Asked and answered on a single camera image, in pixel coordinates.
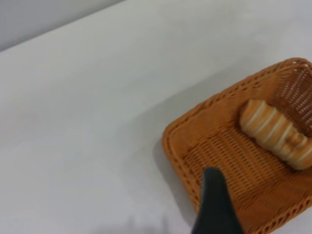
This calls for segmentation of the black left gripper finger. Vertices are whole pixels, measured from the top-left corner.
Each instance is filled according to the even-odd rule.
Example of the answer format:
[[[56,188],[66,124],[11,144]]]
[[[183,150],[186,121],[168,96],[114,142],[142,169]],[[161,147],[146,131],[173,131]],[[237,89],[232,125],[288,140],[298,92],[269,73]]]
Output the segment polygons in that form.
[[[193,234],[243,234],[219,168],[209,167],[203,173],[201,205],[192,229]]]

